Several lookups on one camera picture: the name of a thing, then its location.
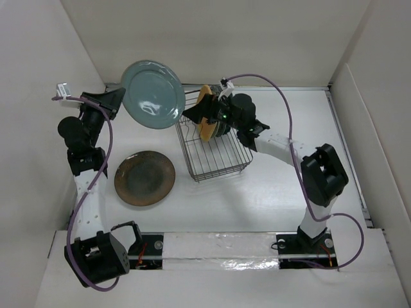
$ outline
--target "plate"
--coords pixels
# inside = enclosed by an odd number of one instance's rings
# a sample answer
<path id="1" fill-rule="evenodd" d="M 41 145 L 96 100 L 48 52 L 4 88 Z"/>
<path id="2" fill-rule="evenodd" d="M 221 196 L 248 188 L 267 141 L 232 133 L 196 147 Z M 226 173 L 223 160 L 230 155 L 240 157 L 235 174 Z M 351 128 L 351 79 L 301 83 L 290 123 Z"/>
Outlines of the plate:
<path id="1" fill-rule="evenodd" d="M 114 176 L 114 187 L 124 202 L 145 207 L 167 196 L 174 181 L 174 165 L 167 156 L 155 151 L 142 151 L 120 164 Z"/>
<path id="2" fill-rule="evenodd" d="M 145 127 L 173 126 L 186 105 L 184 88 L 177 75 L 156 61 L 130 65 L 121 77 L 126 89 L 123 105 L 134 120 Z"/>

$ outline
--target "teal plate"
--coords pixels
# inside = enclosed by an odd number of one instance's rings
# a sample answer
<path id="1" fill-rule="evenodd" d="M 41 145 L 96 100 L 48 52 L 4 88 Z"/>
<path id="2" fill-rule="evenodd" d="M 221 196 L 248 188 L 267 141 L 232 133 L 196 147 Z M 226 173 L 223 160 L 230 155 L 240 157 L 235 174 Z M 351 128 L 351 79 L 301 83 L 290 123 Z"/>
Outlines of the teal plate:
<path id="1" fill-rule="evenodd" d="M 161 130 L 181 117 L 186 96 L 177 75 L 156 61 L 144 60 L 130 65 L 121 77 L 126 89 L 123 105 L 141 125 Z"/>

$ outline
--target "wooden plate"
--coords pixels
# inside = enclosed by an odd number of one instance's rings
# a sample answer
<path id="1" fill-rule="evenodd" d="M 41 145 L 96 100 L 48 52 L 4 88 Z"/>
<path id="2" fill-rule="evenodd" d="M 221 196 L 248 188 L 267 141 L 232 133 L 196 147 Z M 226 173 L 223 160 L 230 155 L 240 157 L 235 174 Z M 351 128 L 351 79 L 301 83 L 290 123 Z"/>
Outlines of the wooden plate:
<path id="1" fill-rule="evenodd" d="M 168 157 L 155 151 L 142 151 L 120 164 L 114 187 L 124 202 L 145 207 L 167 196 L 174 181 L 175 169 Z"/>

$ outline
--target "metal wire rack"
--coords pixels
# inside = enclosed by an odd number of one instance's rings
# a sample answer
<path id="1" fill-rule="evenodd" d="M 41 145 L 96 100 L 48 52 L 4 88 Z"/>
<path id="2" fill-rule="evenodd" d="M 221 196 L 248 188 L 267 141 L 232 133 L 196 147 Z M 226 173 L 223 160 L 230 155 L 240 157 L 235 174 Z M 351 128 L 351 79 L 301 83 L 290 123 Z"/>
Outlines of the metal wire rack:
<path id="1" fill-rule="evenodd" d="M 186 92 L 186 109 L 196 103 L 199 92 Z M 252 153 L 238 141 L 236 130 L 203 142 L 197 125 L 187 117 L 182 116 L 175 127 L 188 172 L 196 182 L 239 173 L 252 162 Z"/>

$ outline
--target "purple cable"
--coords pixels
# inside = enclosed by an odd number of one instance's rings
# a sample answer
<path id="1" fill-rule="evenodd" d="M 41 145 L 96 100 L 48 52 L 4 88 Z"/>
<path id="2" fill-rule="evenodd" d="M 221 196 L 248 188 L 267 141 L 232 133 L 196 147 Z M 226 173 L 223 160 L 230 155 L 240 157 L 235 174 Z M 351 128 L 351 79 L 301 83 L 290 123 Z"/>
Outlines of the purple cable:
<path id="1" fill-rule="evenodd" d="M 325 267 L 324 267 L 324 268 L 322 268 L 322 269 L 324 269 L 324 270 L 328 270 L 328 269 L 329 269 L 329 270 L 334 270 L 334 269 L 339 270 L 340 268 L 343 268 L 343 267 L 346 267 L 347 265 L 350 265 L 351 263 L 353 263 L 353 262 L 358 258 L 358 256 L 361 254 L 361 252 L 362 252 L 362 250 L 363 250 L 363 248 L 364 248 L 364 240 L 365 240 L 365 239 L 364 239 L 364 232 L 363 232 L 363 230 L 362 230 L 362 227 L 361 227 L 360 223 L 359 223 L 354 217 L 352 217 L 352 216 L 349 215 L 349 214 L 345 214 L 345 213 L 335 213 L 335 214 L 327 215 L 327 216 L 325 216 L 325 217 L 323 217 L 323 218 L 317 218 L 317 217 L 315 217 L 314 212 L 313 212 L 313 209 L 311 208 L 310 199 L 308 198 L 306 189 L 305 189 L 305 187 L 304 187 L 304 183 L 302 182 L 302 178 L 301 178 L 301 175 L 300 175 L 300 172 L 299 172 L 299 168 L 298 168 L 297 157 L 295 157 L 295 153 L 294 153 L 294 145 L 293 145 L 293 143 L 292 143 L 292 140 L 293 140 L 293 138 L 292 138 L 292 136 L 293 136 L 293 119 L 292 119 L 292 116 L 291 116 L 290 105 L 288 104 L 287 98 L 285 97 L 285 95 L 284 95 L 284 93 L 281 91 L 281 89 L 280 89 L 274 82 L 272 82 L 272 81 L 269 80 L 268 78 L 266 78 L 266 77 L 264 77 L 264 76 L 262 76 L 262 75 L 259 75 L 259 74 L 241 74 L 241 75 L 236 75 L 236 76 L 232 76 L 232 77 L 230 77 L 230 78 L 227 78 L 227 80 L 230 81 L 230 80 L 233 80 L 233 79 L 236 79 L 236 78 L 241 78 L 241 77 L 257 77 L 257 78 L 261 78 L 261 79 L 267 81 L 269 84 L 271 84 L 271 85 L 278 91 L 278 93 L 280 93 L 281 97 L 283 98 L 284 103 L 285 103 L 285 107 L 287 108 L 287 112 L 288 112 L 288 120 L 289 120 L 289 122 L 290 122 L 290 129 L 289 129 L 289 131 L 288 131 L 288 138 L 289 138 L 289 140 L 290 140 L 291 158 L 292 158 L 292 160 L 293 160 L 294 169 L 295 169 L 295 172 L 297 173 L 298 182 L 300 183 L 301 190 L 302 190 L 302 194 L 304 195 L 304 199 L 305 199 L 305 202 L 306 202 L 306 204 L 307 204 L 308 211 L 310 212 L 310 215 L 311 215 L 311 217 L 313 218 L 313 220 L 316 221 L 317 223 L 320 223 L 321 221 L 328 220 L 329 218 L 331 218 L 331 217 L 333 217 L 333 216 L 344 216 L 344 217 L 347 217 L 347 218 L 351 219 L 352 221 L 354 221 L 355 224 L 357 225 L 358 229 L 360 230 L 361 244 L 360 244 L 360 248 L 358 249 L 358 251 L 357 251 L 357 253 L 354 255 L 354 257 L 351 258 L 351 259 L 350 259 L 349 261 L 347 261 L 346 263 L 343 263 L 342 265 L 336 266 L 335 268 L 325 268 Z M 304 261 L 304 262 L 307 263 L 307 264 L 312 263 L 311 261 L 305 261 L 305 260 L 299 260 L 299 259 L 297 259 L 297 260 L 295 260 L 295 261 L 296 261 L 296 262 L 303 262 L 303 261 Z"/>
<path id="2" fill-rule="evenodd" d="M 52 101 L 60 101 L 61 99 L 64 99 L 61 96 L 55 96 L 52 98 Z M 67 238 L 66 238 L 66 247 L 67 247 L 67 254 L 69 255 L 69 259 L 71 262 L 71 265 L 73 265 L 74 270 L 76 271 L 77 275 L 91 288 L 94 290 L 100 291 L 100 292 L 107 292 L 112 289 L 117 285 L 119 278 L 117 277 L 116 280 L 114 281 L 113 285 L 110 287 L 99 287 L 96 284 L 93 284 L 81 271 L 80 267 L 78 266 L 76 260 L 74 259 L 73 251 L 71 250 L 71 233 L 73 231 L 74 227 L 74 222 L 76 219 L 76 216 L 78 214 L 78 211 L 80 210 L 80 207 L 82 207 L 84 200 L 86 199 L 88 195 L 88 191 L 92 189 L 94 184 L 97 182 L 97 179 L 99 176 L 103 173 L 105 167 L 107 166 L 107 162 L 109 161 L 109 157 L 111 154 L 111 149 L 113 147 L 113 129 L 110 123 L 110 118 L 109 116 L 105 113 L 104 109 L 102 109 L 98 104 L 93 103 L 92 101 L 89 101 L 88 99 L 85 98 L 72 98 L 68 97 L 65 98 L 66 100 L 69 101 L 80 101 L 82 103 L 85 103 L 87 105 L 92 106 L 95 109 L 98 109 L 104 116 L 105 120 L 107 121 L 107 124 L 109 125 L 109 133 L 110 133 L 110 142 L 109 142 L 109 148 L 107 150 L 106 157 L 103 161 L 103 164 L 101 165 L 100 169 L 98 170 L 96 176 L 92 179 L 90 185 L 87 188 L 87 191 L 83 194 L 83 196 L 80 198 L 80 201 L 77 203 L 76 207 L 74 208 L 73 215 L 71 216 L 70 222 L 69 222 L 69 228 L 67 229 Z"/>

